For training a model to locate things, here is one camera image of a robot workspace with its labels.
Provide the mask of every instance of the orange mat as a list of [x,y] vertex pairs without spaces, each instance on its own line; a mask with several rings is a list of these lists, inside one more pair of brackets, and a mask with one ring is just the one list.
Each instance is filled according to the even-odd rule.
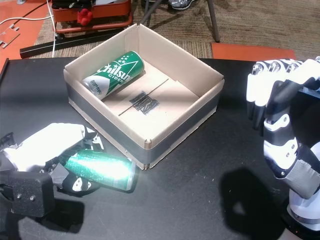
[[291,49],[268,46],[250,46],[238,44],[212,43],[213,59],[228,59],[242,61],[263,61],[272,59],[296,59]]
[[[31,10],[35,9],[39,5],[45,3],[44,0],[27,0],[24,4],[17,4],[17,1],[5,1],[0,2],[0,22],[14,17],[22,17]],[[37,19],[44,18],[48,13],[47,5],[39,7],[37,10],[33,11],[26,18]],[[11,24],[17,20],[9,20],[0,25],[0,33],[3,33]],[[18,32],[20,35],[13,40],[6,48],[2,48],[0,45],[0,71],[5,63],[6,58],[9,59],[21,59],[20,49],[32,46],[35,44],[38,34],[44,20],[39,21],[29,21],[20,20],[15,27],[19,27]]]

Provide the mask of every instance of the soda can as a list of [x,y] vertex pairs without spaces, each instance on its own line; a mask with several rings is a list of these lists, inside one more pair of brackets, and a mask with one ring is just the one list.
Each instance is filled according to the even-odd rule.
[[77,176],[124,191],[131,190],[137,168],[127,158],[91,149],[83,149],[61,164]]
[[141,74],[144,69],[142,58],[135,51],[129,51],[101,67],[94,74],[83,79],[82,82],[101,100]]

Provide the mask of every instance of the black tabletop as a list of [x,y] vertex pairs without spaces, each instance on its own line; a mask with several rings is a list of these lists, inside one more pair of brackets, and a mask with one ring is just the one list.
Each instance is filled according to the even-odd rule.
[[[68,103],[63,68],[71,60],[9,61],[0,88],[0,136],[14,132],[20,143],[50,123],[90,126]],[[23,240],[277,239],[288,188],[273,177],[263,139],[246,116],[253,63],[202,60],[225,77],[216,113],[154,168],[140,170],[133,192],[101,187],[75,197],[55,191],[55,211],[36,219],[5,218],[0,206],[0,232],[7,228]]]

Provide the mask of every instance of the robotic hand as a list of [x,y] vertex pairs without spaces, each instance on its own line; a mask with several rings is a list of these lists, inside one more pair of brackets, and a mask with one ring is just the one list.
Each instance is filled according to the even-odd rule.
[[52,123],[17,145],[13,133],[0,139],[0,197],[12,205],[11,212],[42,217],[54,208],[53,185],[72,194],[99,187],[55,162],[61,155],[95,146],[101,139],[91,129],[71,123]]
[[305,62],[259,61],[247,79],[247,114],[263,128],[264,157],[275,177],[290,187],[288,213],[320,231],[320,142],[298,142],[289,116],[292,98],[303,87],[320,90],[320,57]]

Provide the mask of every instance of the open cardboard box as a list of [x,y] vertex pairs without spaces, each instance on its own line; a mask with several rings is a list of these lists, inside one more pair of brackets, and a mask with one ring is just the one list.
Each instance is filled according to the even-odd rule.
[[[103,100],[81,81],[128,51],[144,72]],[[65,66],[70,104],[141,169],[152,168],[215,111],[223,76],[143,25],[133,25]],[[144,114],[130,100],[142,92],[158,105]]]

